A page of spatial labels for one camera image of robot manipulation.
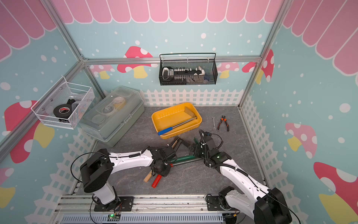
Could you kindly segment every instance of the white picket fence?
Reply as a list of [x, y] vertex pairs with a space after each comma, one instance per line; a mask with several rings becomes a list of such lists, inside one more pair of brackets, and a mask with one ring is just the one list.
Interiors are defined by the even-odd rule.
[[177, 105], [184, 102], [190, 102], [193, 105], [199, 106], [233, 106], [238, 105], [242, 98], [244, 90], [237, 92], [236, 90], [230, 92], [226, 90], [215, 91], [196, 91], [190, 90], [187, 92], [183, 90], [180, 92], [176, 90], [175, 92], [169, 90], [165, 92], [164, 90], [158, 92], [154, 90], [153, 92], [147, 90], [143, 92], [140, 90], [140, 95], [144, 100], [145, 106], [166, 106], [166, 105]]
[[[256, 112], [256, 107], [252, 101], [252, 96], [248, 95], [243, 104], [244, 119], [248, 124], [250, 135], [254, 140], [254, 147], [258, 154], [258, 159], [263, 166], [263, 172], [267, 177], [269, 187], [277, 187], [285, 196], [287, 205], [303, 223], [306, 223], [308, 215], [301, 211], [299, 203], [301, 199], [294, 196], [292, 190], [294, 185], [288, 183], [287, 172], [282, 170], [282, 161], [277, 159], [278, 151], [273, 149], [273, 142], [270, 142], [270, 134], [265, 132], [266, 126], [262, 126], [262, 119], [259, 118], [260, 113]], [[293, 223], [298, 224], [296, 217], [292, 215]]]
[[[94, 139], [91, 139], [91, 137], [85, 134], [81, 128], [77, 129], [78, 135], [73, 135], [74, 142], [72, 144], [68, 144], [68, 152], [62, 153], [64, 158], [63, 161], [56, 164], [58, 171], [50, 174], [52, 179], [51, 184], [42, 188], [45, 192], [44, 196], [42, 199], [34, 201], [37, 206], [35, 212], [25, 216], [25, 220], [28, 224], [48, 223], [62, 195], [68, 194], [74, 184], [74, 178], [71, 175], [70, 166], [73, 160], [79, 155], [85, 152], [90, 152], [94, 143]], [[85, 160], [86, 157], [84, 156], [83, 160], [78, 159], [73, 164], [72, 172], [75, 176], [78, 175], [79, 167]]]

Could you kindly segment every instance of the green pipe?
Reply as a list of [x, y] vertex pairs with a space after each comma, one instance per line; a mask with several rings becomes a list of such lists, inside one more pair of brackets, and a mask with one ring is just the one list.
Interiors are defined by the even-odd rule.
[[170, 162], [180, 162], [180, 161], [184, 161], [184, 160], [187, 160], [187, 159], [194, 159], [195, 156], [182, 156], [182, 157], [179, 157], [178, 159], [172, 159]]

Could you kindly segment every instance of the pliers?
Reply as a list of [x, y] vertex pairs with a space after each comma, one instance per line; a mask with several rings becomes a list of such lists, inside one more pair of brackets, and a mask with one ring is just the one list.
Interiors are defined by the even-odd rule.
[[225, 124], [226, 124], [226, 127], [227, 127], [227, 131], [229, 131], [230, 129], [229, 129], [229, 125], [228, 125], [228, 123], [227, 123], [227, 120], [225, 119], [225, 116], [221, 116], [221, 119], [220, 119], [220, 122], [219, 122], [219, 125], [218, 125], [218, 130], [220, 129], [220, 125], [221, 125], [221, 123], [222, 122], [225, 122]]

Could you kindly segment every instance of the black electrical tape roll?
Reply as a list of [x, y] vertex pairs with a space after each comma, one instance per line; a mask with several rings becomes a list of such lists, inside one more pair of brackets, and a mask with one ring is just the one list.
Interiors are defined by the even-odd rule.
[[61, 104], [53, 110], [53, 114], [58, 118], [67, 119], [72, 114], [72, 105]]

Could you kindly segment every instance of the black wire basket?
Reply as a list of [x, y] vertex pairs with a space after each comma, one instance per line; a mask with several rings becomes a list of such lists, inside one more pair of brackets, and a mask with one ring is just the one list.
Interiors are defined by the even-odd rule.
[[160, 54], [160, 85], [216, 84], [215, 57], [215, 53]]

